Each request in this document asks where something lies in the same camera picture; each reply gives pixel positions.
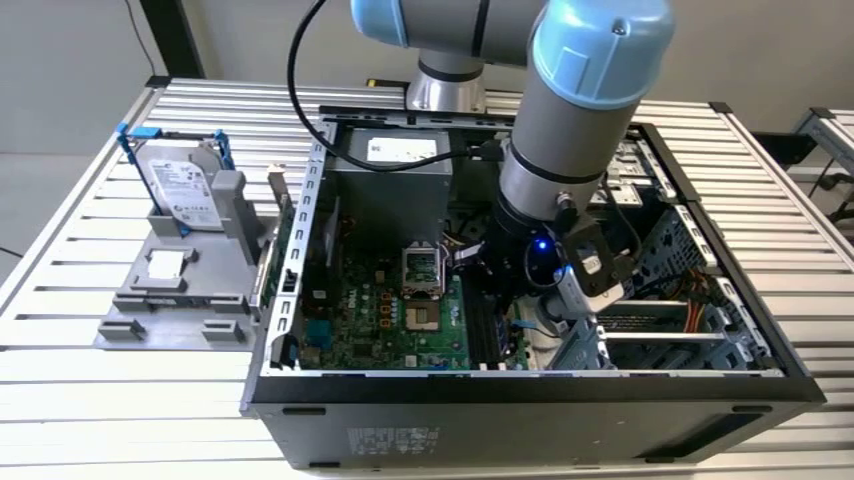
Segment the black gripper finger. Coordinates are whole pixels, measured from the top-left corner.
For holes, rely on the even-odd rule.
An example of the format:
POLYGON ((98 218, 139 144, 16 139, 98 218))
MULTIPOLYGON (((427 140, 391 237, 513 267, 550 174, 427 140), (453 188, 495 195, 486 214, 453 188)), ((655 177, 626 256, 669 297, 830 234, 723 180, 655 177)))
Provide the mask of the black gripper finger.
POLYGON ((486 243, 483 241, 463 245, 453 253, 453 270, 455 272, 474 271, 490 273, 485 260, 486 243))

